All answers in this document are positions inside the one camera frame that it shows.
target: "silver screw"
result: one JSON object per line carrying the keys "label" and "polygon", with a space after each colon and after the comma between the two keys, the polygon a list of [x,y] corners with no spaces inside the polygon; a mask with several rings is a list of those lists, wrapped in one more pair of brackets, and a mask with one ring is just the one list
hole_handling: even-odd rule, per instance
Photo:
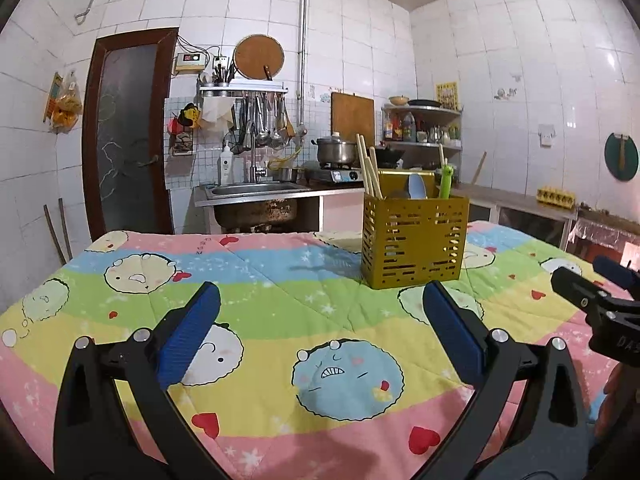
{"label": "silver screw", "polygon": [[498,343],[504,343],[509,339],[509,334],[507,334],[501,328],[496,328],[491,332],[491,337],[494,339],[494,341],[497,341]]}
{"label": "silver screw", "polygon": [[151,330],[148,328],[139,328],[133,333],[133,340],[139,343],[145,342],[151,337]]}
{"label": "silver screw", "polygon": [[84,348],[87,348],[89,346],[90,343],[90,339],[83,335],[82,337],[79,337],[78,339],[76,339],[76,348],[78,350],[83,350]]}
{"label": "silver screw", "polygon": [[556,350],[564,350],[566,348],[566,343],[564,339],[561,337],[555,337],[551,340],[551,344],[554,346]]}

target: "cloth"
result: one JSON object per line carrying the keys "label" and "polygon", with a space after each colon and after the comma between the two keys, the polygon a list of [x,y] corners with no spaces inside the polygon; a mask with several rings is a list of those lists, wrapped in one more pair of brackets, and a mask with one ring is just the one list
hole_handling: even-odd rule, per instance
{"label": "cloth", "polygon": [[[56,399],[75,339],[114,342],[154,327],[209,280],[222,295],[210,344],[169,393],[233,478],[410,478],[472,390],[422,312],[422,287],[371,290],[360,255],[331,238],[109,233],[0,316],[0,399],[52,467]],[[624,297],[589,264],[487,222],[470,224],[465,268],[445,286],[515,340],[564,338],[589,404],[614,363],[588,349],[584,315],[552,292],[560,265]],[[514,388],[485,456],[498,450],[520,394]],[[120,395],[141,446],[159,456],[129,389]]]}

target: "basket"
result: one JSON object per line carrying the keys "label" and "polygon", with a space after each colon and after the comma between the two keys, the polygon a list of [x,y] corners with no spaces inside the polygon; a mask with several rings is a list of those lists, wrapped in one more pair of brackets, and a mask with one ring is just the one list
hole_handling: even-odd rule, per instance
{"label": "basket", "polygon": [[[383,196],[402,189],[407,172],[380,171]],[[422,172],[428,196],[434,175]],[[362,274],[373,289],[424,285],[460,277],[468,198],[377,199],[364,195]]]}

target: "green utensil handle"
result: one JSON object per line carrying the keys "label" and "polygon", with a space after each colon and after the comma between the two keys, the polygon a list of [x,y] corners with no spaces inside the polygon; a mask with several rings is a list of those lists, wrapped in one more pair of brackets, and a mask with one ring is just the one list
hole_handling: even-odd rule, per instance
{"label": "green utensil handle", "polygon": [[440,181],[440,194],[438,198],[449,198],[451,193],[451,180],[453,178],[453,167],[446,164],[442,167],[442,180]]}

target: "round cutting board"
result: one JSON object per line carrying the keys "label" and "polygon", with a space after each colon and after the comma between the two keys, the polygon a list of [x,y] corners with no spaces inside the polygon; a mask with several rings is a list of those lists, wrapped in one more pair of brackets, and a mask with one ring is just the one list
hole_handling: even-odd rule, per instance
{"label": "round cutting board", "polygon": [[236,69],[248,79],[267,79],[264,67],[274,77],[284,64],[284,51],[271,36],[254,34],[244,38],[234,51]]}
{"label": "round cutting board", "polygon": [[611,134],[604,145],[604,160],[609,172],[622,182],[638,172],[638,149],[631,137]]}

